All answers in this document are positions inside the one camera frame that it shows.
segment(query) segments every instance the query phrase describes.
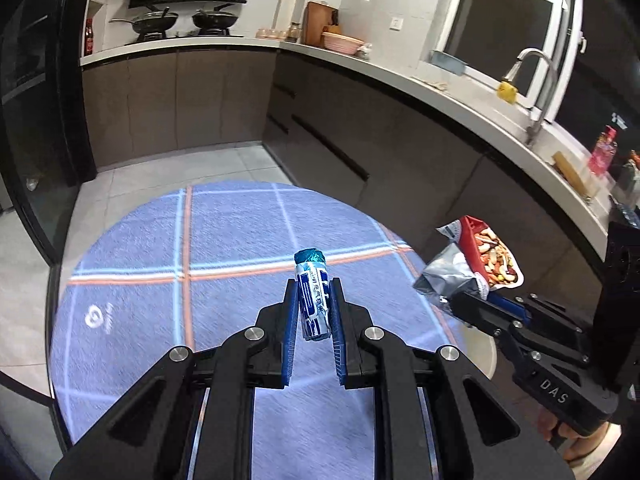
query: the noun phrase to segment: wok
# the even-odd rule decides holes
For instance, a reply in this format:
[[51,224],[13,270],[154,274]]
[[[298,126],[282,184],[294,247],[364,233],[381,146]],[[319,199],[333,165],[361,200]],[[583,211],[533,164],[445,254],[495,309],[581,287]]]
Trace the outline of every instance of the wok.
[[176,12],[169,12],[169,7],[165,7],[164,10],[159,10],[155,6],[148,6],[148,8],[151,9],[151,12],[142,14],[133,20],[114,18],[109,20],[109,23],[130,23],[136,34],[149,34],[151,32],[164,32],[172,28],[178,19],[178,14]]
[[205,30],[210,28],[229,28],[231,27],[238,17],[231,12],[224,12],[222,9],[230,6],[231,4],[223,4],[214,8],[214,10],[200,9],[196,12],[191,19],[193,25],[198,28],[204,28]]

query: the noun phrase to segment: cutting board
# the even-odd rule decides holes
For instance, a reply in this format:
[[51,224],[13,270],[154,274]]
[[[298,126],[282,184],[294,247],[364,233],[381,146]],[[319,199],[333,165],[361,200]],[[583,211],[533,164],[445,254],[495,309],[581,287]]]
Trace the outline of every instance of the cutting board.
[[302,25],[302,43],[311,46],[322,46],[322,28],[331,25],[333,7],[316,2],[306,4]]

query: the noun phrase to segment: blue wrapper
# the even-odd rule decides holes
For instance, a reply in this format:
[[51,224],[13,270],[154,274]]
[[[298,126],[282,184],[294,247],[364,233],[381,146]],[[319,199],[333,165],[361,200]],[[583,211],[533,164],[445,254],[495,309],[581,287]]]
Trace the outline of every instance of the blue wrapper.
[[294,260],[302,335],[306,341],[322,341],[331,335],[329,277],[324,255],[318,249],[303,249],[295,254]]

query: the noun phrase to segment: yellow sponge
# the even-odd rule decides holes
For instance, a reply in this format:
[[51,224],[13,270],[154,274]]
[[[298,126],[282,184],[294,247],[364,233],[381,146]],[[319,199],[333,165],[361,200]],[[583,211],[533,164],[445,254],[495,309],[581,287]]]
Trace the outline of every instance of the yellow sponge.
[[498,89],[495,91],[495,94],[503,101],[507,101],[510,105],[512,105],[516,102],[518,89],[512,84],[507,83],[506,81],[502,81],[498,85]]

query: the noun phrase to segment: human hand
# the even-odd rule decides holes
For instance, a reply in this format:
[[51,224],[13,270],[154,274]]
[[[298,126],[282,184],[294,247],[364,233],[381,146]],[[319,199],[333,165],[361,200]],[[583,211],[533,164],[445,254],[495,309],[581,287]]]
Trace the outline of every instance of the human hand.
[[[557,425],[558,418],[549,410],[540,407],[538,431],[546,441],[551,440],[553,430]],[[575,440],[575,442],[565,450],[562,458],[567,462],[571,462],[571,460],[588,455],[600,445],[608,429],[609,423],[605,422],[590,436],[581,436],[563,422],[558,428],[558,435]]]

